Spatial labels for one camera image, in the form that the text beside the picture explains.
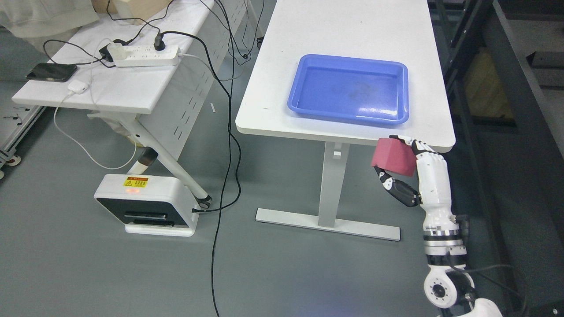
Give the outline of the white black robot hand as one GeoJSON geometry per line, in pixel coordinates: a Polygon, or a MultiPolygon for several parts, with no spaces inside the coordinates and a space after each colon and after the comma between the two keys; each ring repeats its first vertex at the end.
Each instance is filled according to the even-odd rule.
{"type": "Polygon", "coordinates": [[[444,157],[425,142],[404,135],[390,135],[410,146],[416,156],[412,177],[374,168],[383,188],[407,207],[421,206],[426,228],[457,229],[451,212],[452,199],[448,165],[444,157]]]}

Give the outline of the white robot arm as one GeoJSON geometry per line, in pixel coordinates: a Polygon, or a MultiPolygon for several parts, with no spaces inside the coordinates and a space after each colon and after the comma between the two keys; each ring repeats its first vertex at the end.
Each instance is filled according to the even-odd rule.
{"type": "Polygon", "coordinates": [[[464,239],[469,235],[467,215],[454,215],[457,229],[424,230],[425,253],[429,273],[423,287],[427,299],[439,309],[440,317],[453,317],[451,309],[463,308],[463,317],[501,317],[499,307],[481,298],[467,269],[464,239]]]}

